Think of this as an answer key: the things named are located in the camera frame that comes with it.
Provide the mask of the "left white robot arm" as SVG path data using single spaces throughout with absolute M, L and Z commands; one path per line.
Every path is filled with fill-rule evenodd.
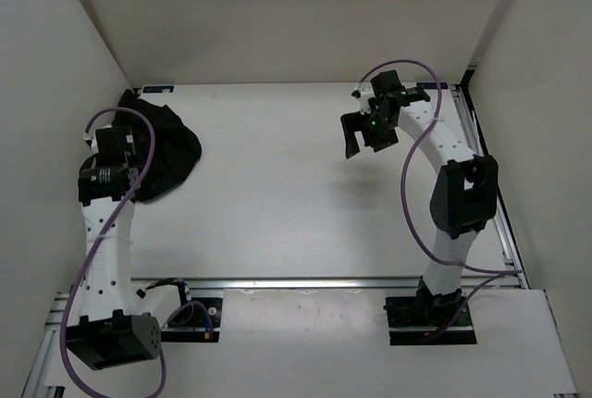
M 78 177 L 92 260 L 83 271 L 66 346 L 87 367 L 102 370 L 157 358 L 160 336 L 153 306 L 137 294 L 130 277 L 135 201 L 124 197 L 140 169 L 132 131 L 102 128 L 92 143 L 93 154 Z

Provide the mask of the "black skirt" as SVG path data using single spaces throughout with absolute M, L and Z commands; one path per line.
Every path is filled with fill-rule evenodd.
M 197 135 L 167 105 L 153 105 L 131 90 L 121 95 L 118 105 L 140 112 L 154 128 L 154 157 L 137 190 L 137 200 L 150 203 L 186 181 L 202 157 L 202 145 Z

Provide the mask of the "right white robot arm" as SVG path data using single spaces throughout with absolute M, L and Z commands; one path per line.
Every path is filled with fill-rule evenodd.
M 499 165 L 458 139 L 420 88 L 400 86 L 381 93 L 357 88 L 351 95 L 360 107 L 340 118 L 346 157 L 360 151 L 357 132 L 365 146 L 378 152 L 395 144 L 396 131 L 402 130 L 437 175 L 429 201 L 436 235 L 426 251 L 430 261 L 411 314 L 431 325 L 450 323 L 463 300 L 461 279 L 468 253 L 496 215 Z

